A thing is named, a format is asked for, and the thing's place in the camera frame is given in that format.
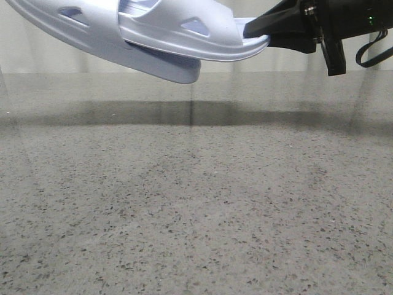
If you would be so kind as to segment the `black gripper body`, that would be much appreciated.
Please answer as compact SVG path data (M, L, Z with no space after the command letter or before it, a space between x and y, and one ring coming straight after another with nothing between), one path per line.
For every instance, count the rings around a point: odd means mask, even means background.
M392 57L392 49L363 61L364 53L387 37L392 28L392 1L301 1L301 16L305 17L312 38L320 43L329 76L346 72L343 39L378 33L373 41L356 53L356 63L370 68Z

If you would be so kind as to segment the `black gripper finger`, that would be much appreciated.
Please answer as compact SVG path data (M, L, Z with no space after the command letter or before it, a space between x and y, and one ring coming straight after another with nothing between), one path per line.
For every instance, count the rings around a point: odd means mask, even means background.
M271 34L268 46L290 49L305 54L314 53L316 51L316 43L313 38L304 34Z
M280 1L269 11L246 23L243 36L252 38L262 35L306 33L306 25L300 10L301 1Z

